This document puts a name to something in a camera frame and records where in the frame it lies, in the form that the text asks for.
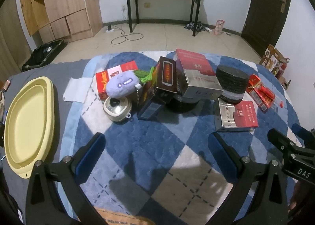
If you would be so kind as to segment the wooden cabinet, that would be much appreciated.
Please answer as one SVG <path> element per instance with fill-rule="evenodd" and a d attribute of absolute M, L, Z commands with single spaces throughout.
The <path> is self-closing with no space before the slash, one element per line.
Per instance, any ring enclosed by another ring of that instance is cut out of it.
<path fill-rule="evenodd" d="M 43 43 L 90 38 L 103 26 L 99 0 L 20 0 L 20 5 L 28 35 L 39 34 Z"/>

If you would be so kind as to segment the green plastic clip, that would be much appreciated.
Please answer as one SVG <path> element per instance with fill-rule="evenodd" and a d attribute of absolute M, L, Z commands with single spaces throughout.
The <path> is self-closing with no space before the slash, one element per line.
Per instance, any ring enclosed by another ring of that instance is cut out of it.
<path fill-rule="evenodd" d="M 145 85 L 147 82 L 152 81 L 154 69 L 155 67 L 151 67 L 149 71 L 137 69 L 133 72 L 139 78 L 140 83 Z"/>

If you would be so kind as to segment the cream round case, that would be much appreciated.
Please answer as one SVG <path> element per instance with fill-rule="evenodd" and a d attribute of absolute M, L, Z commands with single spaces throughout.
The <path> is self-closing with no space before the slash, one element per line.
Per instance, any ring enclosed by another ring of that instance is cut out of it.
<path fill-rule="evenodd" d="M 103 103 L 103 110 L 113 122 L 121 122 L 131 118 L 132 103 L 126 98 L 115 99 L 108 97 Z"/>

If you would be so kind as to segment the large red silver box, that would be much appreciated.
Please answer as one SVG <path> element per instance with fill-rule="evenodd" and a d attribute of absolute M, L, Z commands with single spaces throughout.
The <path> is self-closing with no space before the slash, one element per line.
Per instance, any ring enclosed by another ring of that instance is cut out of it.
<path fill-rule="evenodd" d="M 183 98 L 215 100 L 222 94 L 220 82 L 203 54 L 177 49 L 173 59 Z"/>

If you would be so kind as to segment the black suitcase on floor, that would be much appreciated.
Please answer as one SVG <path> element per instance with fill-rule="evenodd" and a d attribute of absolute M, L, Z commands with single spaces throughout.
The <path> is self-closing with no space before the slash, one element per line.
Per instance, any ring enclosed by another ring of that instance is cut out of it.
<path fill-rule="evenodd" d="M 67 42 L 62 38 L 39 46 L 23 64 L 22 72 L 49 65 L 66 46 Z"/>

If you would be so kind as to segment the red white gift box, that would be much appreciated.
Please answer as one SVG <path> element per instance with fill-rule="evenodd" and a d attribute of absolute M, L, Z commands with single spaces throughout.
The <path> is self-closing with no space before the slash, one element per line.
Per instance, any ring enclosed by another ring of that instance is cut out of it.
<path fill-rule="evenodd" d="M 121 65 L 117 65 L 115 67 L 111 67 L 105 71 L 101 71 L 95 74 L 98 96 L 101 101 L 105 101 L 108 97 L 106 92 L 106 85 L 107 83 L 119 73 L 128 71 L 128 70 L 137 70 L 138 66 L 136 65 L 135 61 L 129 61 L 123 63 Z"/>

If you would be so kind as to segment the small red cigarette pack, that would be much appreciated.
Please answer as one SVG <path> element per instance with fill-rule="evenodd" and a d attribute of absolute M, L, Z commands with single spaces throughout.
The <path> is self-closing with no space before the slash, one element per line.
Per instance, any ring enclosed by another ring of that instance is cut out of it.
<path fill-rule="evenodd" d="M 246 92 L 256 102 L 263 113 L 266 113 L 273 105 L 275 94 L 255 74 L 249 76 Z"/>

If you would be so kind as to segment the blue checkered rug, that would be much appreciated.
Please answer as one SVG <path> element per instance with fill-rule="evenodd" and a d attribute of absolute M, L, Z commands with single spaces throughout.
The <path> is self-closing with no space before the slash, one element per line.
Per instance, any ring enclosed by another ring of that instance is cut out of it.
<path fill-rule="evenodd" d="M 214 102 L 201 100 L 183 114 L 166 109 L 152 120 L 139 120 L 134 114 L 124 123 L 113 123 L 103 110 L 95 83 L 95 73 L 129 61 L 149 70 L 159 57 L 173 58 L 175 52 L 125 52 L 97 56 L 85 62 L 72 78 L 92 78 L 84 104 L 74 102 L 61 141 L 60 159 L 72 155 L 95 133 L 106 137 L 106 148 L 81 188 L 91 204 L 127 215 L 146 217 L 155 224 L 205 224 L 220 207 L 233 185 L 221 174 L 208 149 L 208 136 L 215 131 Z M 297 145 L 302 140 L 291 131 L 299 123 L 287 92 L 265 68 L 253 62 L 204 54 L 214 70 L 227 65 L 256 74 L 284 100 L 284 108 L 273 106 L 265 114 L 254 104 L 259 127 L 252 132 L 220 133 L 240 156 L 258 163 L 272 159 L 282 162 L 281 152 L 267 139 L 276 128 Z"/>

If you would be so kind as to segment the purple plush toy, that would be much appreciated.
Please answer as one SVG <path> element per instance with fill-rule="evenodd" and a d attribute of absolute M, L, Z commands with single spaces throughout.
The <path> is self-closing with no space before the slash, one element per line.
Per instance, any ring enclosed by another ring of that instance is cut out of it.
<path fill-rule="evenodd" d="M 106 85 L 106 93 L 109 97 L 119 99 L 126 97 L 142 87 L 139 78 L 132 70 L 127 70 L 114 76 Z"/>

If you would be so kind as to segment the dark brown tall box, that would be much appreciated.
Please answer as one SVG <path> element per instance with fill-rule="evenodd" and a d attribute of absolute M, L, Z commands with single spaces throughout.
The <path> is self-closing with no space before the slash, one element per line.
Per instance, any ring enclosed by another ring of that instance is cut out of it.
<path fill-rule="evenodd" d="M 177 93 L 176 63 L 160 57 L 140 96 L 138 119 L 152 119 Z"/>

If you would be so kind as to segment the black foam cylinder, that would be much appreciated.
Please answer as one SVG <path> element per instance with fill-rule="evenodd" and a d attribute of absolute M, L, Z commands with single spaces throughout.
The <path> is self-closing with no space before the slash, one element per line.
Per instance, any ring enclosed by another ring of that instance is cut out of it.
<path fill-rule="evenodd" d="M 220 98 L 233 105 L 240 103 L 249 82 L 249 75 L 239 69 L 219 65 L 216 77 L 223 89 Z"/>
<path fill-rule="evenodd" d="M 196 107 L 199 100 L 192 98 L 184 98 L 179 93 L 175 94 L 166 104 L 166 109 L 173 113 L 186 113 Z"/>

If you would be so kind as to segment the white cloth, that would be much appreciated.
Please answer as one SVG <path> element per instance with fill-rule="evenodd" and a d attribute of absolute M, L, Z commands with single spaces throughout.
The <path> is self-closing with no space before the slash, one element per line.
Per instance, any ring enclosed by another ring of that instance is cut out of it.
<path fill-rule="evenodd" d="M 92 77 L 71 78 L 62 99 L 66 102 L 84 103 L 92 80 Z"/>

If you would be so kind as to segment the red lighter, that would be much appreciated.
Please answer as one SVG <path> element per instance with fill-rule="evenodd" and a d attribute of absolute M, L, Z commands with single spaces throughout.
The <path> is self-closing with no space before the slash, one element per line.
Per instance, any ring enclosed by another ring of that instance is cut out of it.
<path fill-rule="evenodd" d="M 260 90 L 266 95 L 268 96 L 276 105 L 278 105 L 280 108 L 284 107 L 284 102 L 273 92 L 271 91 L 269 88 L 267 88 L 266 86 L 262 85 L 260 87 Z"/>

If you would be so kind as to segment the pink package on floor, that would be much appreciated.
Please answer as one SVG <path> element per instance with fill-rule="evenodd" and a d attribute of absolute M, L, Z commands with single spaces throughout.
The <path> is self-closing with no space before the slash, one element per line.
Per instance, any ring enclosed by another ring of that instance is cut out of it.
<path fill-rule="evenodd" d="M 224 23 L 225 21 L 222 19 L 217 20 L 215 29 L 214 29 L 214 35 L 218 36 L 222 34 Z"/>

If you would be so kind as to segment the dark door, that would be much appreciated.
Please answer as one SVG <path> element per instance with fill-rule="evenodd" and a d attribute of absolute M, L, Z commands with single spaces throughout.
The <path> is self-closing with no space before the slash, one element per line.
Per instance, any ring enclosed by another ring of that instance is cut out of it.
<path fill-rule="evenodd" d="M 241 37 L 263 56 L 269 45 L 275 46 L 284 24 L 291 0 L 251 0 Z"/>

